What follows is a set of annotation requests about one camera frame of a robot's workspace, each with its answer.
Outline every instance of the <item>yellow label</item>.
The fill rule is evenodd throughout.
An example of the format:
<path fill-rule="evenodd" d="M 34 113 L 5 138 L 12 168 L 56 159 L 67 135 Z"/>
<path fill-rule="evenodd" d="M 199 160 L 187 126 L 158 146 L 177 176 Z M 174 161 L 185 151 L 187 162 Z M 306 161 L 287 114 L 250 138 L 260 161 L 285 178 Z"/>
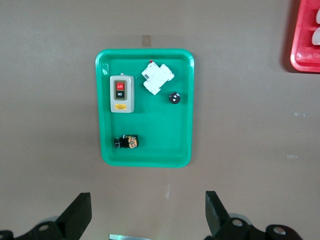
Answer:
<path fill-rule="evenodd" d="M 115 109 L 118 110 L 127 110 L 127 105 L 126 104 L 116 104 Z"/>

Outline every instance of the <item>green tray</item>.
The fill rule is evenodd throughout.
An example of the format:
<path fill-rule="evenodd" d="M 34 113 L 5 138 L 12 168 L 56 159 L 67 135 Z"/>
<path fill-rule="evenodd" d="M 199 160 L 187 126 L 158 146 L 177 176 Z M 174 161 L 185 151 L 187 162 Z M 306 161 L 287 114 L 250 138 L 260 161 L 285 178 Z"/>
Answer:
<path fill-rule="evenodd" d="M 174 78 L 157 95 L 143 85 L 142 71 L 153 60 L 167 65 Z M 181 168 L 191 159 L 194 58 L 185 49 L 106 49 L 95 60 L 101 154 L 113 166 Z M 134 77 L 134 112 L 110 110 L 110 76 Z M 178 92 L 178 104 L 169 95 Z M 114 138 L 138 135 L 137 148 L 118 148 Z"/>

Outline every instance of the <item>electrical component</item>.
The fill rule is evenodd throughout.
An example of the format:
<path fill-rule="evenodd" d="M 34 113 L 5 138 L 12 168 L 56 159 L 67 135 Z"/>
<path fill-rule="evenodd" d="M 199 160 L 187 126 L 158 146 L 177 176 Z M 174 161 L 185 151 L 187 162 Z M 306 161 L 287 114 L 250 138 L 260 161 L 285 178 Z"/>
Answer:
<path fill-rule="evenodd" d="M 123 135 L 114 139 L 114 146 L 116 149 L 134 149 L 139 146 L 138 135 Z"/>
<path fill-rule="evenodd" d="M 114 75 L 110 77 L 110 108 L 113 113 L 132 113 L 135 109 L 135 78 Z"/>
<path fill-rule="evenodd" d="M 178 104 L 181 100 L 180 94 L 177 92 L 173 92 L 169 95 L 169 101 L 172 104 Z"/>
<path fill-rule="evenodd" d="M 146 79 L 143 85 L 153 95 L 156 95 L 161 90 L 160 88 L 163 84 L 167 81 L 171 81 L 175 77 L 165 64 L 162 64 L 159 67 L 152 60 L 148 64 L 147 68 L 142 72 L 142 75 Z"/>

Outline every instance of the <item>tape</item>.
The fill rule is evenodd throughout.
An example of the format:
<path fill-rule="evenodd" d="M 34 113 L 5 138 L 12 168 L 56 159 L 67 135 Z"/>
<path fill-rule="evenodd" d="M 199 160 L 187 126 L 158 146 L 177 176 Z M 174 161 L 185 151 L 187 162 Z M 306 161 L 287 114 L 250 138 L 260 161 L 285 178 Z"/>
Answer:
<path fill-rule="evenodd" d="M 298 159 L 299 156 L 298 155 L 287 155 L 286 158 L 287 159 Z"/>
<path fill-rule="evenodd" d="M 142 35 L 142 47 L 151 47 L 151 35 Z"/>
<path fill-rule="evenodd" d="M 295 117 L 306 117 L 307 115 L 305 113 L 295 112 L 294 116 Z"/>

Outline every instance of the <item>red container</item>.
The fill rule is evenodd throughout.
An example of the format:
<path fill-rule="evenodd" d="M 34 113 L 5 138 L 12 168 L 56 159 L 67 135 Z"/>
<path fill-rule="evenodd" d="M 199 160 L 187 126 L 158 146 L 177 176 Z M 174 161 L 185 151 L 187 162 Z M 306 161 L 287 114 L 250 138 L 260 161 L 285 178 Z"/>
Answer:
<path fill-rule="evenodd" d="M 301 0 L 296 21 L 291 64 L 298 71 L 320 73 L 320 45 L 312 44 L 312 36 L 320 24 L 316 22 L 320 0 Z"/>

